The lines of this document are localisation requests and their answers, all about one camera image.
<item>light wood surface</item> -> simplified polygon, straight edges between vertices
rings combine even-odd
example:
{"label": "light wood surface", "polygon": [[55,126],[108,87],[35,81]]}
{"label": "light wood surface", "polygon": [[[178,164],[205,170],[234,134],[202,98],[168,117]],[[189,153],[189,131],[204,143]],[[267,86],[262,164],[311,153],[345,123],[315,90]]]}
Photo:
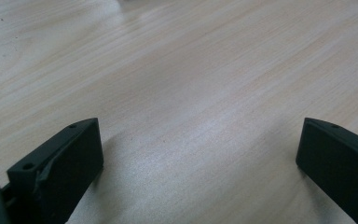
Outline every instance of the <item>light wood surface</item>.
{"label": "light wood surface", "polygon": [[353,223],[295,157],[305,117],[358,133],[358,0],[0,0],[0,185],[94,117],[68,223]]}

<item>wood grain surface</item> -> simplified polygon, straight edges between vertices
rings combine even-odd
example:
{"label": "wood grain surface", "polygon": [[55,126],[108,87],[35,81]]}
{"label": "wood grain surface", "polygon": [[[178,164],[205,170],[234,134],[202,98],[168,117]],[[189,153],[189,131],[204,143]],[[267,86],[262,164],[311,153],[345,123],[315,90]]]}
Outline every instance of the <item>wood grain surface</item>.
{"label": "wood grain surface", "polygon": [[353,223],[295,157],[305,117],[358,133],[358,0],[0,0],[0,185],[94,117],[68,223]]}

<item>wooden table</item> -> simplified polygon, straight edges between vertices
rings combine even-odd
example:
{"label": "wooden table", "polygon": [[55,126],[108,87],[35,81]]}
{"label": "wooden table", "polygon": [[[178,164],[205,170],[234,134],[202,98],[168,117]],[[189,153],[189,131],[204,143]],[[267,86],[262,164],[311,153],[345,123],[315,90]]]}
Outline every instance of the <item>wooden table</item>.
{"label": "wooden table", "polygon": [[94,117],[68,223],[353,223],[295,157],[305,117],[358,133],[358,1],[0,0],[0,185]]}

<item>screw hole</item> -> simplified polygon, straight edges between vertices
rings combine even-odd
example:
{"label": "screw hole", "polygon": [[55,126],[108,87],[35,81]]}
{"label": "screw hole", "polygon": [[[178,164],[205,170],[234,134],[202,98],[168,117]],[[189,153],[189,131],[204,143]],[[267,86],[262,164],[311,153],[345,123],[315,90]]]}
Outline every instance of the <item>screw hole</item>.
{"label": "screw hole", "polygon": [[22,166],[23,170],[30,170],[32,168],[34,168],[34,165],[32,163],[27,163],[24,166]]}

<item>hole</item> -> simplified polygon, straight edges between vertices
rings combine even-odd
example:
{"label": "hole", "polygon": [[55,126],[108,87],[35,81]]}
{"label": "hole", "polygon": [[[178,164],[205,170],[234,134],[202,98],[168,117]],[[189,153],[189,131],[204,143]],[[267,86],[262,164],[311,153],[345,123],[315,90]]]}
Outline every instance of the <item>hole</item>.
{"label": "hole", "polygon": [[24,166],[22,166],[22,169],[24,170],[30,170],[32,168],[34,168],[34,165],[32,163],[27,163]]}

